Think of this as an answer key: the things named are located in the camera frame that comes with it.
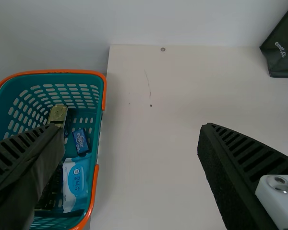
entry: white surface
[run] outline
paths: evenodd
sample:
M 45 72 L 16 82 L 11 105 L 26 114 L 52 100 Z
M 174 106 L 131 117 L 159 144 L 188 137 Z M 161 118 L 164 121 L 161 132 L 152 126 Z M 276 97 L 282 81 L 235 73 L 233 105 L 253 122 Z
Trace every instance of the white surface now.
M 0 80 L 22 71 L 25 60 L 17 55 L 16 47 L 9 37 L 2 33 L 0 29 Z
M 197 157 L 207 122 L 288 155 L 288 79 L 257 48 L 112 46 L 107 80 L 91 229 L 225 230 Z
M 0 0 L 0 30 L 22 70 L 105 72 L 110 44 L 259 46 L 287 9 L 288 0 Z
M 272 218 L 278 229 L 288 229 L 288 193 L 280 193 L 266 182 L 268 175 L 260 178 L 256 196 Z M 288 175 L 281 175 L 288 181 Z

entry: metal screw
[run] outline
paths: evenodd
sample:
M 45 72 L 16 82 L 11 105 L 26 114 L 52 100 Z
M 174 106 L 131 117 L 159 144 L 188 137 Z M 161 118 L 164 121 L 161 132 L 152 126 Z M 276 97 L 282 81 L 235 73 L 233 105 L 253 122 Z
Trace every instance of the metal screw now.
M 277 175 L 270 175 L 266 178 L 268 185 L 280 193 L 288 193 L 288 181 Z

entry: teal plastic basket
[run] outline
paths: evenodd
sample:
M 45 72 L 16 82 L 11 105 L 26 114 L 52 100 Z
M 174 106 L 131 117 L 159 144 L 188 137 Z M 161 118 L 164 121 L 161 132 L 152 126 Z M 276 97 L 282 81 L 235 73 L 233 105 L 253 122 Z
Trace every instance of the teal plastic basket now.
M 67 105 L 71 115 L 65 158 L 77 157 L 72 132 L 84 128 L 92 150 L 87 205 L 82 212 L 63 213 L 59 193 L 51 211 L 35 212 L 30 229 L 81 229 L 92 213 L 99 166 L 96 165 L 107 82 L 90 70 L 37 70 L 14 74 L 0 82 L 0 140 L 46 124 L 54 105 Z

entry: white wall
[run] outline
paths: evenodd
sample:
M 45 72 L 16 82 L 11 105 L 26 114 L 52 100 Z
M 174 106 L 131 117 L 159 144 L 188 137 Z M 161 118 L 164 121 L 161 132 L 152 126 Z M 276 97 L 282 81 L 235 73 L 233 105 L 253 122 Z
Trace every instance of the white wall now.
M 110 44 L 259 46 L 287 9 L 288 0 L 0 0 L 0 46 L 12 50 L 0 53 L 0 78 L 17 69 L 13 54 L 21 70 L 105 72 Z

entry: black bag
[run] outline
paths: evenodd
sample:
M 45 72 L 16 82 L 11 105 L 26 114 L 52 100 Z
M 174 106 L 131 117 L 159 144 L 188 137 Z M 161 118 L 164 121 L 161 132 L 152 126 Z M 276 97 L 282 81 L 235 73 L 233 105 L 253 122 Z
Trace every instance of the black bag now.
M 288 78 L 288 11 L 260 46 L 271 77 Z

